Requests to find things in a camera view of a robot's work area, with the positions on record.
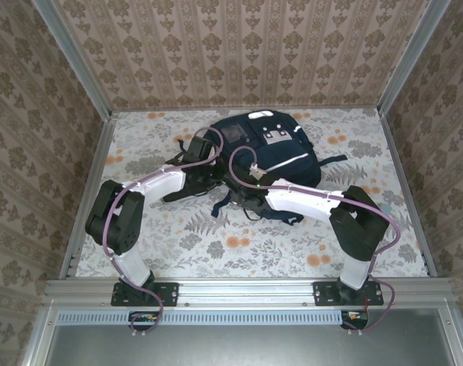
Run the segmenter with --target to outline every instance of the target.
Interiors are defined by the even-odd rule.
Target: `aluminum frame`
[[[180,285],[179,311],[201,310],[354,310],[355,307],[316,307],[313,283],[328,278],[287,279],[179,279],[164,278]],[[463,320],[456,309],[448,278],[385,278],[396,289],[394,309],[437,309],[457,366],[463,365]],[[113,285],[117,278],[69,278],[49,281],[23,366],[44,365],[56,319],[62,310],[157,310],[155,307],[110,308]],[[382,286],[387,303],[391,295]]]

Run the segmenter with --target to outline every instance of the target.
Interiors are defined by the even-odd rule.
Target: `reflective stripe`
[[[306,156],[309,156],[309,154],[308,154],[307,152],[306,152],[305,154],[296,156],[296,157],[294,157],[294,158],[292,158],[292,159],[285,160],[284,162],[281,162],[280,164],[274,165],[274,166],[272,166],[272,167],[266,169],[265,171],[266,171],[266,172],[271,172],[271,171],[274,170],[274,169],[280,168],[281,166],[287,165],[287,164],[289,164],[289,163],[291,163],[291,162],[295,162],[295,161],[298,160],[298,159],[305,158]]]
[[[265,116],[271,117],[273,115],[274,114],[271,111],[260,111],[260,112],[253,112],[253,113],[248,114],[248,118],[250,120],[254,120],[256,118],[265,117]]]

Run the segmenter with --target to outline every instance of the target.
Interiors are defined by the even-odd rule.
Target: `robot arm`
[[[161,174],[130,189],[121,199],[117,207],[121,210],[113,215],[109,226],[108,250],[114,253],[113,260],[117,262],[126,278],[141,287],[153,281],[153,273],[146,266],[135,245],[140,235],[143,207],[168,194],[179,192],[185,184],[185,173],[180,169],[165,172],[165,168],[168,167],[169,165],[164,165]],[[109,208],[116,196],[128,185],[128,183],[118,184],[110,180],[101,186],[85,224],[85,231],[97,244],[102,245],[102,233]]]
[[[295,185],[285,179],[275,181],[273,186],[301,188],[302,191],[318,192],[326,196],[345,197],[378,208],[365,191],[356,186],[350,186],[344,192],[322,191]],[[290,189],[271,189],[265,199],[273,210],[291,211],[330,223],[346,254],[339,280],[354,291],[362,288],[368,277],[374,252],[384,237],[389,222],[369,210]]]

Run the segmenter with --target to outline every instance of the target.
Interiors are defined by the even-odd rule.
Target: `metal plate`
[[[127,326],[134,314],[153,311],[61,310],[57,326]],[[166,310],[161,326],[318,326],[340,325],[340,310]]]
[[[365,302],[371,305],[384,305],[381,285],[374,281],[368,281],[358,291],[358,296],[351,303],[345,304],[345,301],[339,296],[339,288],[336,281],[323,281],[313,284],[314,302],[317,307],[334,307],[351,305],[354,307],[364,306]]]
[[[372,310],[372,321],[382,311]],[[456,365],[436,310],[393,310],[361,336],[301,325],[160,326],[131,334],[126,326],[57,327],[46,366]]]
[[[162,300],[165,307],[177,306],[178,283],[154,282],[152,291]],[[144,292],[117,282],[113,288],[111,305],[113,307],[157,307],[158,302]]]

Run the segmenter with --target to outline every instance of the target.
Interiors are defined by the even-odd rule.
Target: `cable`
[[[219,185],[219,183],[216,183],[215,185],[211,185],[211,187],[208,188],[206,191],[204,191],[202,193],[193,194],[192,197],[203,197],[206,194],[209,194],[209,192],[211,192],[213,189],[215,189],[218,185]]]
[[[155,323],[154,323],[148,329],[145,329],[145,330],[142,330],[142,331],[136,330],[136,328],[134,327],[135,320],[138,319],[138,318],[144,318],[144,317],[146,317],[148,320],[151,320],[150,317],[153,317],[153,315],[149,314],[149,313],[148,314],[140,313],[140,314],[133,315],[131,317],[130,329],[133,331],[133,336],[135,336],[138,332],[141,332],[141,335],[144,336],[146,334],[146,332],[151,332],[151,328],[153,326],[155,326]]]
[[[116,206],[117,206],[117,204],[119,204],[119,201],[121,200],[121,198],[128,191],[130,191],[132,188],[136,187],[137,185],[141,185],[141,184],[145,183],[146,181],[149,181],[151,178],[155,178],[155,177],[157,177],[157,176],[159,176],[161,174],[166,174],[166,173],[170,173],[170,172],[179,171],[179,170],[182,170],[184,168],[191,168],[192,166],[208,164],[209,162],[212,162],[213,160],[215,160],[221,154],[221,151],[223,151],[223,147],[224,147],[223,136],[221,135],[221,133],[218,130],[216,130],[213,127],[202,127],[202,128],[200,128],[199,130],[197,130],[195,132],[194,136],[196,136],[198,133],[200,133],[201,131],[204,131],[204,130],[213,131],[219,136],[220,146],[216,150],[214,155],[212,155],[210,158],[207,158],[207,159],[205,159],[205,160],[203,160],[201,162],[192,162],[192,163],[189,163],[189,164],[184,164],[184,165],[180,165],[180,166],[172,166],[172,167],[169,167],[169,168],[166,168],[166,169],[157,170],[156,172],[150,173],[146,177],[143,177],[143,178],[139,179],[138,181],[135,181],[134,183],[131,183],[130,185],[125,187],[116,196],[116,198],[114,199],[114,202],[112,203],[111,208],[109,209],[109,212],[108,212],[108,218],[106,219],[106,222],[104,224],[104,230],[102,232],[102,249],[104,250],[104,253],[106,254],[106,256],[109,257],[109,259],[111,260],[112,265],[116,269],[117,273],[121,276],[121,279],[124,282],[126,282],[127,284],[129,284],[132,288],[135,288],[136,290],[142,291],[142,292],[150,295],[151,297],[153,297],[158,302],[159,314],[158,314],[154,324],[151,327],[149,327],[146,332],[153,331],[155,329],[155,327],[158,325],[158,323],[160,322],[160,320],[162,319],[162,316],[163,316],[163,302],[154,292],[152,292],[150,290],[147,290],[146,288],[141,287],[141,286],[139,286],[137,284],[134,284],[133,282],[131,282],[131,280],[129,278],[126,278],[123,271],[121,270],[119,265],[114,260],[114,253],[113,252],[111,253],[109,251],[109,248],[108,248],[108,231],[109,231],[109,226],[111,224],[111,218],[112,218],[112,216],[114,214],[114,211],[116,210]]]
[[[248,220],[250,220],[250,221],[260,221],[260,220],[263,218],[263,216],[260,216],[258,219],[252,219],[252,218],[248,215],[248,212],[246,212],[246,208],[243,208],[243,212],[245,213],[246,218],[247,218]]]
[[[384,313],[382,314],[382,316],[380,317],[379,320],[377,320],[377,322],[375,322],[374,324],[372,324],[371,326],[368,326],[367,328],[364,328],[362,329],[363,332],[367,331],[367,330],[370,330],[370,329],[373,329],[375,328],[376,326],[378,326],[378,324],[383,320],[383,318],[385,318],[385,316],[391,311],[391,308],[392,308],[392,305],[394,304],[394,298],[395,298],[395,290],[394,288],[388,284],[387,282],[384,282],[384,281],[381,281],[381,280],[378,280],[377,278],[373,277],[371,275],[371,271],[375,265],[375,261],[377,260],[377,256],[379,254],[381,254],[382,252],[385,252],[386,250],[388,250],[389,248],[392,248],[393,246],[395,246],[399,240],[400,240],[400,228],[399,226],[397,225],[397,223],[394,221],[393,218],[391,218],[390,216],[388,216],[387,214],[385,214],[384,212],[382,212],[381,210],[379,210],[378,208],[376,207],[372,207],[372,206],[369,206],[367,204],[364,204],[362,202],[358,202],[358,201],[354,201],[354,200],[350,200],[348,198],[344,198],[344,197],[341,197],[341,196],[336,196],[334,194],[326,194],[326,193],[322,193],[322,192],[316,192],[316,191],[309,191],[307,189],[303,189],[303,188],[299,188],[299,187],[293,187],[293,186],[286,186],[286,185],[269,185],[269,186],[256,186],[256,185],[251,185],[249,183],[246,183],[245,181],[242,181],[241,179],[239,179],[234,170],[233,170],[233,159],[236,155],[237,152],[239,152],[240,150],[249,150],[252,154],[253,154],[253,164],[256,164],[257,163],[257,157],[256,157],[256,152],[249,146],[239,146],[237,147],[232,153],[231,153],[231,156],[230,156],[230,161],[228,162],[228,169],[230,170],[230,174],[231,176],[233,177],[233,179],[235,181],[237,181],[238,183],[240,183],[241,185],[245,186],[245,187],[248,187],[248,188],[253,188],[253,189],[285,189],[285,190],[288,190],[288,191],[295,191],[295,192],[298,192],[298,193],[303,193],[303,194],[309,194],[309,195],[312,195],[312,196],[317,196],[317,197],[321,197],[321,198],[325,198],[327,200],[335,200],[335,201],[341,201],[341,202],[344,202],[346,204],[351,204],[353,206],[356,206],[356,207],[360,207],[360,208],[363,208],[363,209],[366,209],[366,210],[369,210],[371,212],[373,212],[374,214],[377,214],[378,216],[382,217],[384,220],[386,220],[387,222],[389,222],[390,225],[392,225],[392,227],[394,228],[394,231],[396,233],[396,236],[394,237],[394,240],[392,240],[391,242],[389,242],[388,244],[386,244],[385,246],[377,249],[375,252],[374,252],[374,255],[372,256],[372,260],[371,260],[371,263],[370,263],[370,266],[368,267],[368,275],[371,277],[371,279],[379,284],[383,284],[384,286],[387,286],[389,287],[389,289],[391,290],[392,292],[392,296],[391,296],[391,300],[389,301],[389,304],[387,305],[387,307],[385,308],[385,311]],[[347,326],[350,326],[352,327],[353,329],[355,330],[358,330],[360,332],[360,329],[357,329],[356,327],[348,324],[348,323],[345,323]]]
[[[367,313],[367,319],[368,319],[368,299],[366,295],[365,295],[365,307],[363,308],[363,311]]]

